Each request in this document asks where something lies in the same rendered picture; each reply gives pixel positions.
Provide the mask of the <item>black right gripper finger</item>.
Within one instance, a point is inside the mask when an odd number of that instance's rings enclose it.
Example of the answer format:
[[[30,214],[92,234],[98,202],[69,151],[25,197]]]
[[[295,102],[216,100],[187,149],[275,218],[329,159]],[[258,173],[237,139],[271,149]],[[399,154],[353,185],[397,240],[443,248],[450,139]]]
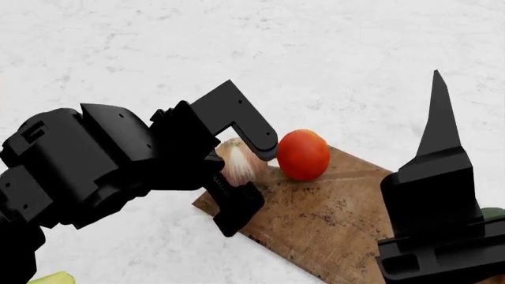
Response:
[[[396,237],[481,222],[473,165],[463,148],[447,85],[433,73],[428,120],[417,154],[380,184]]]

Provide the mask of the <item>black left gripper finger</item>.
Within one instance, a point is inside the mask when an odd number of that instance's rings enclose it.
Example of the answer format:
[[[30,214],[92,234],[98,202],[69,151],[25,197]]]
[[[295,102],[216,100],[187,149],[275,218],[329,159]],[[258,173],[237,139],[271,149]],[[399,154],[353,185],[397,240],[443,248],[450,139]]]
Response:
[[[204,188],[218,205],[213,220],[225,237],[233,237],[264,206],[262,193],[251,181],[232,186],[222,174],[216,174]]]
[[[211,134],[216,136],[231,127],[260,160],[277,157],[276,131],[231,80],[190,106]]]

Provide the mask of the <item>white onion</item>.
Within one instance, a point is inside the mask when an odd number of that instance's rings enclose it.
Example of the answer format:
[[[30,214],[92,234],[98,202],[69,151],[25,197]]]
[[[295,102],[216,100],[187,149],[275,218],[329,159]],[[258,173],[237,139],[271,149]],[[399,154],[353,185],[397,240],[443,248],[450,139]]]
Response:
[[[215,151],[225,163],[221,174],[232,186],[256,181],[268,169],[267,162],[257,158],[239,137],[222,142]]]

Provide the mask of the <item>dark green avocado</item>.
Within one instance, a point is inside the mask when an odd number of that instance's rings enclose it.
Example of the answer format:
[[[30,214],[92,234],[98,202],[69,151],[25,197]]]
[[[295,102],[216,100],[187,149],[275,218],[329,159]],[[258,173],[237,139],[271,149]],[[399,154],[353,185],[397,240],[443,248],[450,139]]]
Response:
[[[501,207],[483,207],[481,213],[484,219],[491,219],[495,217],[505,216],[505,208]]]

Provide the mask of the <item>red tomato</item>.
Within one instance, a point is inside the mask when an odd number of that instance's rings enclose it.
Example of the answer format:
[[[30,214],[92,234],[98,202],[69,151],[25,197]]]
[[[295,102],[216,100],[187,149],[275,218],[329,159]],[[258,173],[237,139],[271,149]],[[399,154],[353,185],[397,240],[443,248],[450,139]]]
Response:
[[[309,129],[296,129],[279,142],[277,161],[295,181],[311,181],[325,172],[331,155],[325,139]]]

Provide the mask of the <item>brown wooden cutting board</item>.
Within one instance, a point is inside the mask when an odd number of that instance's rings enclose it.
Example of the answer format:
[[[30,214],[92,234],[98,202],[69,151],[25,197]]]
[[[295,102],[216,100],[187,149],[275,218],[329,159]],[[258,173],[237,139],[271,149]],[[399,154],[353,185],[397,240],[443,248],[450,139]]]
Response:
[[[376,257],[378,242],[412,238],[420,243],[473,236],[482,226],[505,226],[505,216],[449,230],[396,237],[380,190],[388,170],[330,148],[330,164],[312,181],[289,179],[269,167],[254,185],[264,206],[241,233],[327,284],[474,284],[387,282]]]

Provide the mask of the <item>yellow-green bell pepper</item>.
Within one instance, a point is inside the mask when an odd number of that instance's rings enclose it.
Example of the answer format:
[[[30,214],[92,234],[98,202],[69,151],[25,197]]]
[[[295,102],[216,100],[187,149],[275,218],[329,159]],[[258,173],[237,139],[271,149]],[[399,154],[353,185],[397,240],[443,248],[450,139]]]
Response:
[[[59,271],[42,278],[33,279],[27,284],[76,284],[76,281],[68,272]]]

